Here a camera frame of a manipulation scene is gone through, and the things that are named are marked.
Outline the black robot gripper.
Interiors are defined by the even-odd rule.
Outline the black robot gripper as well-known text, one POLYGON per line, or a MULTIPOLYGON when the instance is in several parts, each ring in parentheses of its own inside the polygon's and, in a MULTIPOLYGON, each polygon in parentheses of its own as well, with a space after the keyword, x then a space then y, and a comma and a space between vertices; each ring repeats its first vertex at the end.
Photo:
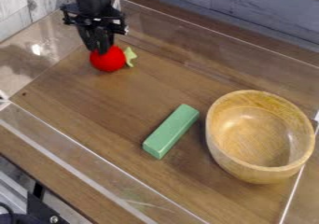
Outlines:
POLYGON ((64 24, 78 26, 77 32, 86 49, 97 49, 100 55, 113 45, 113 34, 128 33, 125 15, 113 7, 108 7, 98 15, 86 15, 80 12, 77 4, 70 2, 62 4, 60 10, 64 13, 64 24))

